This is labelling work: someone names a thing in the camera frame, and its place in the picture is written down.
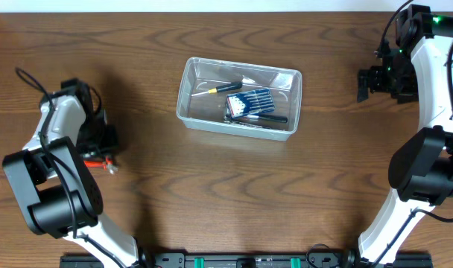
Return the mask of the red handled cutting pliers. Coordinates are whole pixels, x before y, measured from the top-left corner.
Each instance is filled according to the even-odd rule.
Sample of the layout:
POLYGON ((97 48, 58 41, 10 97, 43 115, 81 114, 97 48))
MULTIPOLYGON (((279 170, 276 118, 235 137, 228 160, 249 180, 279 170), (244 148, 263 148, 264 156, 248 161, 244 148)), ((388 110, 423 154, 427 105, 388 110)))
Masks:
POLYGON ((112 156, 105 156, 102 159, 88 158, 83 161, 88 168, 102 168, 111 174, 118 172, 118 167, 115 165, 114 158, 112 156))

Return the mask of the small hammer black handle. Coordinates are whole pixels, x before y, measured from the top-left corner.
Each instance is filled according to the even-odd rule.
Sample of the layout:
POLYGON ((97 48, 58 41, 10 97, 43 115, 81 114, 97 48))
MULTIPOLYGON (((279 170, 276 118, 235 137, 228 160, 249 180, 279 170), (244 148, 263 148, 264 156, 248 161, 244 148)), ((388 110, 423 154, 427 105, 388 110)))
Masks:
POLYGON ((288 119, 283 116, 276 116, 276 115, 246 115, 242 118, 233 118, 231 115, 225 115, 224 121, 227 119, 232 119, 236 121, 242 121, 249 124, 257 124, 259 125, 260 122, 274 122, 274 123, 281 123, 286 124, 288 119))

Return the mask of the precision screwdriver set case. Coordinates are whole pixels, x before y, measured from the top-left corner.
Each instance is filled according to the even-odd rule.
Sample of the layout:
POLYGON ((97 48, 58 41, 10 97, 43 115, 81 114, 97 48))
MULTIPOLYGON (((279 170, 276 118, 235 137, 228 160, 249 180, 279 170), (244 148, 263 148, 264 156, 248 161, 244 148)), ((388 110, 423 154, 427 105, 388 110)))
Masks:
POLYGON ((273 112, 276 108, 269 89, 255 89, 229 94, 226 97, 226 105, 233 118, 273 112))

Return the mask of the silver combination wrench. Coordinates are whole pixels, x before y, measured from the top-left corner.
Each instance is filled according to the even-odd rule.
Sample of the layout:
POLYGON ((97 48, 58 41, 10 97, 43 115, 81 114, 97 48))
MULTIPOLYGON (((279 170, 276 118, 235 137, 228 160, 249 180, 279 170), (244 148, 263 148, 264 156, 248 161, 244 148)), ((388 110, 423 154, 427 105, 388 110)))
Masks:
POLYGON ((268 130, 271 129, 270 127, 263 127, 263 126, 260 126, 260 125, 257 125, 257 124, 249 124, 249 123, 245 123, 245 122, 242 122, 242 121, 236 121, 236 120, 232 120, 232 119, 227 119, 227 120, 224 121, 224 123, 239 125, 239 126, 243 126, 243 127, 250 127, 250 128, 268 129, 268 130))

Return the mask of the yellow black screwdriver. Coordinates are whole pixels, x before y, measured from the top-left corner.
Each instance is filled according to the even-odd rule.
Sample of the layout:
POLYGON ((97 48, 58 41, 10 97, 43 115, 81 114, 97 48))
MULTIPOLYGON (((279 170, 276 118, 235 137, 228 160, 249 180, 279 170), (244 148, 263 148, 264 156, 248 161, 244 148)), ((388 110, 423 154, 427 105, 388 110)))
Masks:
POLYGON ((240 89, 243 86, 242 82, 233 82, 233 83, 228 83, 224 84, 221 86, 216 86, 215 88, 208 89, 205 92, 199 92, 193 94, 193 97, 198 96, 198 95, 214 95, 220 92, 228 92, 236 89, 240 89))

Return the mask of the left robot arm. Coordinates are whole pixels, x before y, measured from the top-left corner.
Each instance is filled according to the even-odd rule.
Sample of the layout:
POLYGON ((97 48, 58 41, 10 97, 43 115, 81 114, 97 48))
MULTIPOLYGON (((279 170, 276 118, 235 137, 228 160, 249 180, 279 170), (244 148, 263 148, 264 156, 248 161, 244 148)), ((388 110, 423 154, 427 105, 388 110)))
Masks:
POLYGON ((67 88, 45 94, 34 135, 2 167, 28 228, 83 247, 103 267, 147 267, 135 237, 104 212, 104 201, 87 162, 115 171, 118 145, 95 90, 67 88))

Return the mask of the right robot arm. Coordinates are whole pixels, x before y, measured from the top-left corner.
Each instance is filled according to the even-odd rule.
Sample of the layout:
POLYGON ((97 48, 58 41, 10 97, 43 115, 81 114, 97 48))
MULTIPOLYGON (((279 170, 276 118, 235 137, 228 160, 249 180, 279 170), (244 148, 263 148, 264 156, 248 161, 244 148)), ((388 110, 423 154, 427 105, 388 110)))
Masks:
POLYGON ((402 255, 399 248, 424 217, 453 197, 453 17, 412 4, 396 11, 396 47, 382 39, 378 66, 358 72, 358 101, 388 93, 419 104, 417 132, 392 156, 390 190, 345 267, 430 267, 428 256, 402 255))

